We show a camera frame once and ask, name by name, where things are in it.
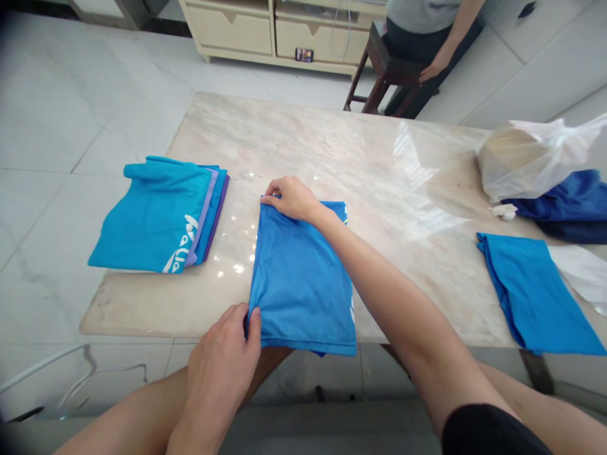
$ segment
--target plastic bag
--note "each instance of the plastic bag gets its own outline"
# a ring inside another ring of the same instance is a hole
[[[563,119],[506,122],[477,153],[482,187],[491,202],[540,197],[582,168],[606,124],[607,112],[575,128],[565,126]]]

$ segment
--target white wall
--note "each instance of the white wall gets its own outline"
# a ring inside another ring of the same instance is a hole
[[[554,119],[564,118],[567,126],[578,126],[605,112],[607,112],[607,85],[561,112]],[[607,181],[607,126],[592,145],[588,168],[601,171],[603,181]]]
[[[74,0],[84,13],[124,17],[114,0]]]

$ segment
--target cable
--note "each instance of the cable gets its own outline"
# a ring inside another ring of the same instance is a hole
[[[105,370],[97,371],[97,362],[95,362],[95,360],[93,359],[93,357],[90,354],[90,345],[89,344],[77,344],[76,346],[72,346],[68,349],[64,349],[63,351],[48,357],[46,360],[42,360],[41,362],[36,363],[34,366],[28,368],[21,374],[18,374],[14,378],[12,378],[12,379],[8,380],[7,382],[5,382],[4,384],[0,385],[0,394],[3,394],[10,388],[16,386],[24,379],[33,375],[35,372],[42,370],[47,365],[50,365],[51,363],[55,362],[56,360],[59,360],[60,358],[65,357],[66,355],[71,354],[72,352],[77,351],[79,349],[83,350],[84,358],[90,365],[90,371],[88,373],[86,373],[83,377],[78,379],[74,383],[74,385],[70,387],[70,390],[68,390],[68,392],[63,396],[63,398],[61,398],[59,404],[57,405],[57,409],[61,409],[76,393],[78,393],[78,391],[82,387],[84,387],[84,385],[87,383],[87,381],[90,378],[92,378],[94,375],[99,374],[99,373],[124,372],[124,371],[134,370],[136,368],[143,368],[144,369],[144,384],[147,384],[147,382],[148,382],[147,381],[147,365],[145,363],[139,363],[138,365],[134,365],[132,367],[107,368]]]
[[[333,30],[335,30],[335,25],[337,24],[337,16],[340,13],[341,2],[343,2],[343,0],[340,0],[339,4],[337,5],[337,9],[335,10],[335,17],[333,18],[333,24],[331,24],[331,35],[329,35],[329,50],[331,51],[331,55],[333,55],[333,57],[340,58],[341,61],[345,61],[346,53],[348,52],[348,48],[350,47],[350,36],[352,35],[352,9],[350,0],[348,0],[348,40],[346,41],[346,49],[343,51],[342,55],[336,55],[335,52],[333,52]]]

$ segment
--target table top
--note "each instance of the table top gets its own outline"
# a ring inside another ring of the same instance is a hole
[[[206,263],[180,275],[109,270],[84,334],[199,337],[248,301],[259,195],[297,175],[321,200],[348,204],[348,225],[417,283],[471,346],[516,347],[477,232],[547,239],[533,222],[489,211],[474,150],[487,131],[197,93],[166,156],[231,176]],[[607,318],[573,294],[599,337]],[[355,293],[357,338],[385,343]]]

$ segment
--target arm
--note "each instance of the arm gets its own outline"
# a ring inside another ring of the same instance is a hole
[[[483,3],[485,3],[485,0],[462,0],[447,40],[437,52],[431,65],[420,73],[420,82],[438,76],[441,71],[449,66],[455,49],[460,45],[468,30],[470,30],[470,26],[479,14]]]
[[[247,314],[246,303],[232,305],[192,350],[185,409],[169,439],[168,455],[219,452],[261,354],[260,310],[251,314],[245,339]]]
[[[282,195],[282,199],[272,194]],[[297,177],[273,181],[261,202],[313,224],[331,244],[365,306],[407,367],[436,434],[442,435],[446,419],[464,404],[493,404],[516,417],[421,289],[320,204]]]

